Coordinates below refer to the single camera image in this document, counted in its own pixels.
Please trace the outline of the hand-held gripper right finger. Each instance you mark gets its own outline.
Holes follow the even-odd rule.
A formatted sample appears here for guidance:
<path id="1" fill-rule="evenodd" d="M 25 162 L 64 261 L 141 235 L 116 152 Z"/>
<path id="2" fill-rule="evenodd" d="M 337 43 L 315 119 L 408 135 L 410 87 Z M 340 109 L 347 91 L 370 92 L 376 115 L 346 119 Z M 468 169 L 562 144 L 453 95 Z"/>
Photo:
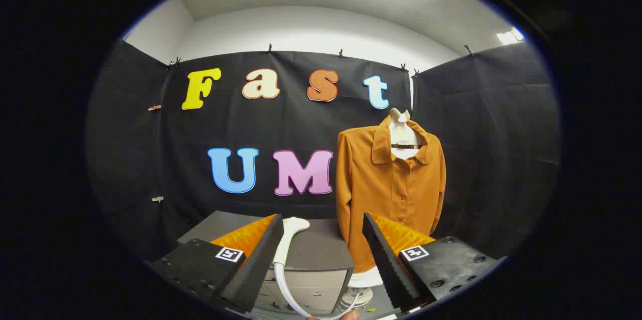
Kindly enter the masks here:
<path id="1" fill-rule="evenodd" d="M 502 265 L 456 236 L 435 239 L 370 212 L 363 215 L 363 236 L 401 311 L 445 302 Z"/>

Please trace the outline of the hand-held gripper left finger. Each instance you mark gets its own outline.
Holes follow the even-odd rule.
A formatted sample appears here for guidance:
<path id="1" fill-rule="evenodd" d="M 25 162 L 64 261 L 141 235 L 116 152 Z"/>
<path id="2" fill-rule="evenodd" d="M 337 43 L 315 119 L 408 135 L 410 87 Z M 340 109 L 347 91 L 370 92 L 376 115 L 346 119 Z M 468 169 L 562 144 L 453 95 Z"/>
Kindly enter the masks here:
<path id="1" fill-rule="evenodd" d="M 283 216 L 211 214 L 154 261 L 174 288 L 214 309 L 251 311 L 284 233 Z"/>

